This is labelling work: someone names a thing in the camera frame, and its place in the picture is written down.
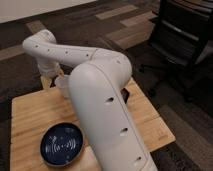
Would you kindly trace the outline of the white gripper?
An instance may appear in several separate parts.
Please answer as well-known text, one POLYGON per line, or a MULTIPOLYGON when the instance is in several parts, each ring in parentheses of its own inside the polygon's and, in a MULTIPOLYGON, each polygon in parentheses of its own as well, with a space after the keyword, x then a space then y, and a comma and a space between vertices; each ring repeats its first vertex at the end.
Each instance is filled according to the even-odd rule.
POLYGON ((57 62, 47 63, 46 65, 39 64, 38 69, 41 75, 41 83, 44 90, 48 90, 51 86, 52 79, 55 76, 64 76, 64 71, 60 69, 57 62))

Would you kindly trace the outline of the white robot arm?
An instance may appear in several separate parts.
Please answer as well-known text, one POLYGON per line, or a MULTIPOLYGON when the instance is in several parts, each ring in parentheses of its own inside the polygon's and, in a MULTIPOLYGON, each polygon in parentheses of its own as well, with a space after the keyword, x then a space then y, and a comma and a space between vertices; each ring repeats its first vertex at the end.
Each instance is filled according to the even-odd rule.
POLYGON ((132 77, 126 55, 61 45, 47 29, 26 38, 22 46, 43 72, 55 63, 72 68, 70 100, 102 171, 158 171, 121 94, 132 77))

